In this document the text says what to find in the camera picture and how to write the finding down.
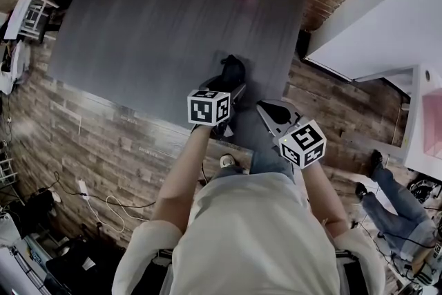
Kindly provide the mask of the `white partition panel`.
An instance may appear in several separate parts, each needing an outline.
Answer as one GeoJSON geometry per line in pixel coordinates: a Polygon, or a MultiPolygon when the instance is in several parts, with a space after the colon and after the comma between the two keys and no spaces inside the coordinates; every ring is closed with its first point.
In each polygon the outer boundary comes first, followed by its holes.
{"type": "Polygon", "coordinates": [[[418,64],[442,74],[442,0],[345,0],[306,58],[348,79],[418,64]]]}

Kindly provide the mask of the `person's jeans leg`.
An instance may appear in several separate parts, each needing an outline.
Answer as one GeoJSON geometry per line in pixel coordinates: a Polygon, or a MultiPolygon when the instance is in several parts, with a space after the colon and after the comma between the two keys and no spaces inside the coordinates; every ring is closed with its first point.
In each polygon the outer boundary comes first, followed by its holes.
{"type": "Polygon", "coordinates": [[[264,151],[253,152],[249,173],[281,173],[295,184],[294,169],[291,162],[284,159],[275,146],[264,151]]]}

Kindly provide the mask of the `pink translucent box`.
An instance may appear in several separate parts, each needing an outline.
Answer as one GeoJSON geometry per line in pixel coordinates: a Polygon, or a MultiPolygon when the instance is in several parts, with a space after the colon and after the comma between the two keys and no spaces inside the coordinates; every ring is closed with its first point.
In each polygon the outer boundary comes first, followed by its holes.
{"type": "Polygon", "coordinates": [[[442,88],[423,96],[424,153],[442,160],[442,88]]]}

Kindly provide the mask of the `white desk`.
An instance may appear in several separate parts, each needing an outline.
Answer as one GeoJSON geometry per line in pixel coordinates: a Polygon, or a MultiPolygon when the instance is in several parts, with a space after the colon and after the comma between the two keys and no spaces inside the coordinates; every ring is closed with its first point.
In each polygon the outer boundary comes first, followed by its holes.
{"type": "Polygon", "coordinates": [[[442,77],[428,65],[410,66],[402,69],[359,77],[357,82],[366,82],[382,77],[395,76],[410,71],[412,74],[412,90],[407,124],[400,147],[393,146],[365,137],[353,131],[345,131],[341,137],[351,143],[377,149],[400,160],[403,166],[442,180],[442,160],[424,152],[424,110],[423,96],[442,88],[442,77]]]}

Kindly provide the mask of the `white cloth pile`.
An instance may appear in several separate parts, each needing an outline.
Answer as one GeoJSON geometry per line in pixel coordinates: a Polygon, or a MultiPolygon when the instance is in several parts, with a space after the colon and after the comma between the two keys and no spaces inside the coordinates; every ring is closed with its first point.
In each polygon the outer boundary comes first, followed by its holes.
{"type": "Polygon", "coordinates": [[[30,46],[20,40],[12,51],[10,71],[3,71],[0,64],[0,92],[11,94],[14,86],[25,82],[30,66],[30,46]]]}

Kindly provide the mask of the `dark grey table white legs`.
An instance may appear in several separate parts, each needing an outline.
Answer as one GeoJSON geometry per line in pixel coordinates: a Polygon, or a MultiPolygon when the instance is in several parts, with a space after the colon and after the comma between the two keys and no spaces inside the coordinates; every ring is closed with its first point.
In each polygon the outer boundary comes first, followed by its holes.
{"type": "Polygon", "coordinates": [[[151,117],[188,127],[187,95],[229,55],[246,68],[233,143],[271,139],[256,111],[280,99],[306,0],[73,0],[52,50],[51,77],[151,117]]]}

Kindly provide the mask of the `small white table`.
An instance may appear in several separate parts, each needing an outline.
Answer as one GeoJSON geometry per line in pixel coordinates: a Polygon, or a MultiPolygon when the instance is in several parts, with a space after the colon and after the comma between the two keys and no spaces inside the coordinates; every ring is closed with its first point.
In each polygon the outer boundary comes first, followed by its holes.
{"type": "Polygon", "coordinates": [[[49,9],[59,6],[50,0],[18,0],[12,11],[6,28],[4,39],[16,40],[18,36],[39,40],[41,30],[39,25],[43,20],[50,19],[49,9]]]}

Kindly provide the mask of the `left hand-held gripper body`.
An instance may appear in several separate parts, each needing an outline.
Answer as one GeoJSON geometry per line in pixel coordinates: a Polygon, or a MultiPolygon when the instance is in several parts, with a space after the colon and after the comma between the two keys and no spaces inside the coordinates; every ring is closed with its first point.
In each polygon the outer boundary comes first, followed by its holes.
{"type": "Polygon", "coordinates": [[[193,125],[192,131],[199,126],[209,126],[215,139],[232,137],[229,122],[238,98],[238,89],[231,93],[208,89],[191,91],[187,96],[187,115],[188,122],[193,125]]]}

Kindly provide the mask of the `person's left forearm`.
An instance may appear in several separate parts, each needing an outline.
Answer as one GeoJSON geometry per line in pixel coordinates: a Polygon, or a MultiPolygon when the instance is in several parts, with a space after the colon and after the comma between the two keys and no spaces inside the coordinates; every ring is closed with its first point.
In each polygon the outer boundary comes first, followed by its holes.
{"type": "Polygon", "coordinates": [[[186,231],[210,134],[210,126],[197,126],[192,131],[160,189],[152,220],[167,221],[186,231]]]}

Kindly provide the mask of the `person's white shirt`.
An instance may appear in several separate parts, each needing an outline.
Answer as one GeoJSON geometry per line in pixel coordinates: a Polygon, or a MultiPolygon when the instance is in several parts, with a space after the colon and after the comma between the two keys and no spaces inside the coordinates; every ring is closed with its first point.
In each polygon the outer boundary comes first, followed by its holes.
{"type": "Polygon", "coordinates": [[[351,229],[330,239],[299,188],[281,173],[230,175],[195,197],[186,231],[162,220],[138,226],[112,295],[131,295],[157,251],[170,249],[170,295],[340,295],[336,252],[361,263],[358,292],[383,295],[372,242],[351,229]]]}

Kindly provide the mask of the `black equipment bag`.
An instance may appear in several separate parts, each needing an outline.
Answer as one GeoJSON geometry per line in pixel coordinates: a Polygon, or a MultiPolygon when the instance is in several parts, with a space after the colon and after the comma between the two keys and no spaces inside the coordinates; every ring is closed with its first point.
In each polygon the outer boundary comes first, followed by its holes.
{"type": "Polygon", "coordinates": [[[51,191],[40,189],[25,204],[15,201],[8,205],[8,213],[12,216],[21,238],[35,232],[37,225],[47,219],[54,203],[51,191]]]}

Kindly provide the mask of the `person's right forearm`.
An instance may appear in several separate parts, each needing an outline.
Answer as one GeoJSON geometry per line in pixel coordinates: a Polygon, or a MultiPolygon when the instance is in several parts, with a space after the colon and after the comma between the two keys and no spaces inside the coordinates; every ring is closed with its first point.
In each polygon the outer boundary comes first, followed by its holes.
{"type": "Polygon", "coordinates": [[[344,206],[319,162],[302,170],[311,211],[329,234],[336,238],[349,230],[344,206]]]}

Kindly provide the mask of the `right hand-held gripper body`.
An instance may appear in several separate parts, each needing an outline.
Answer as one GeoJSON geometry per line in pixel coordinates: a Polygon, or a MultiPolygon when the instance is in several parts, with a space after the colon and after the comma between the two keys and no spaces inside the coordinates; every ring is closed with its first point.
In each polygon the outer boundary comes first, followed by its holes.
{"type": "Polygon", "coordinates": [[[281,156],[302,170],[324,156],[327,138],[315,120],[302,118],[300,122],[277,138],[276,144],[281,156]]]}

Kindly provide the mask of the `black pouch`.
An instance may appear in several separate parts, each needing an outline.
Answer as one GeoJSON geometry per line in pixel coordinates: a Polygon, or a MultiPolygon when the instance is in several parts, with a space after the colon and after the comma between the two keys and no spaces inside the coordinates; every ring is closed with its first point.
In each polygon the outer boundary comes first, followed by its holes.
{"type": "Polygon", "coordinates": [[[222,92],[232,92],[245,83],[245,66],[234,55],[229,55],[221,61],[224,65],[221,75],[218,77],[217,88],[222,92]]]}

